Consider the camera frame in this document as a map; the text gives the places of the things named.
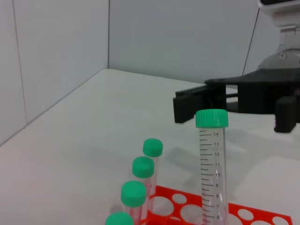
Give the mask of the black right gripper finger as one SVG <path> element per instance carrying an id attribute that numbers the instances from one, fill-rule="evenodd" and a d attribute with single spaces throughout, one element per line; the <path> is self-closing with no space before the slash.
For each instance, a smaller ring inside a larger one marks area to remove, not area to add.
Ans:
<path id="1" fill-rule="evenodd" d="M 204 85 L 175 92 L 173 98 L 174 121 L 183 124 L 194 118 L 199 110 L 225 109 L 226 87 Z"/>

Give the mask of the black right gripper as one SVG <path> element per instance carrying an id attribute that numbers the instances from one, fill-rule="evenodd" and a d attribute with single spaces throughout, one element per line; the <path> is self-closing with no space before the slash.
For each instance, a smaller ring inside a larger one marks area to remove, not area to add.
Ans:
<path id="1" fill-rule="evenodd" d="M 238 101 L 228 103 L 227 111 L 275 115 L 276 133 L 290 133 L 297 123 L 297 98 L 300 88 L 298 69 L 259 69 L 243 76 L 209 79 L 206 85 L 236 85 Z"/>

